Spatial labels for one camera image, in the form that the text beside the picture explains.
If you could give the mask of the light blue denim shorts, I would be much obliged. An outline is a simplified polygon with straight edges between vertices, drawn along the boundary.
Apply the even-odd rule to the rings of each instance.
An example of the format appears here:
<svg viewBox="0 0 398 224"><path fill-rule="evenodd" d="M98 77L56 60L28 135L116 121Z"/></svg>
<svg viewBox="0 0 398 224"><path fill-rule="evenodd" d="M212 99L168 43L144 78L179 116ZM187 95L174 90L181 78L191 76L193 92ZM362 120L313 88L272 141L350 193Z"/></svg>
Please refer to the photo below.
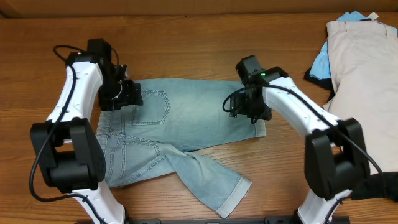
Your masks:
<svg viewBox="0 0 398 224"><path fill-rule="evenodd" d="M101 112L96 136L106 183L124 187L174 172L200 202L226 218L251 182L198 151L266 135L263 121L234 118L222 109L240 82L173 78L140 84L142 105Z"/></svg>

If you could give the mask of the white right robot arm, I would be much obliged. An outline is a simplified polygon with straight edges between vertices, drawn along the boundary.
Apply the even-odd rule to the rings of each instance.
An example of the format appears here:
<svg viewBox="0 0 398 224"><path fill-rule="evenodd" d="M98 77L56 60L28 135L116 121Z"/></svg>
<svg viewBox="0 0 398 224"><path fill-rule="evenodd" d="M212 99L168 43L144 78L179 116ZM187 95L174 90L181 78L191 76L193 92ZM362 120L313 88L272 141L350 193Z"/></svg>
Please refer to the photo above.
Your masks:
<svg viewBox="0 0 398 224"><path fill-rule="evenodd" d="M292 215L266 217L265 223L350 223L334 212L353 189L370 175L361 125L321 109L303 94L280 67L237 65L243 88L225 102L232 117L246 115L252 123L270 120L276 110L305 140L304 174L310 190Z"/></svg>

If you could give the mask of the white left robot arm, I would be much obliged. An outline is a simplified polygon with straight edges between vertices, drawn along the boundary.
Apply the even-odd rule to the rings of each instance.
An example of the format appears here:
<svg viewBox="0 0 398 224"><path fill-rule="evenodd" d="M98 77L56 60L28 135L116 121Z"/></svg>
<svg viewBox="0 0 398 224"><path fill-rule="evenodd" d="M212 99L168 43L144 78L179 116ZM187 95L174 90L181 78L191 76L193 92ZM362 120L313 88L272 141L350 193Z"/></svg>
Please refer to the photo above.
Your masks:
<svg viewBox="0 0 398 224"><path fill-rule="evenodd" d="M61 59L67 73L58 102L43 123L34 123L30 140L35 161L29 191L40 202L75 199L93 223L129 223L125 207L105 178L105 156L90 124L95 100L103 111L142 105L140 85L127 65L113 62L114 48L74 48Z"/></svg>

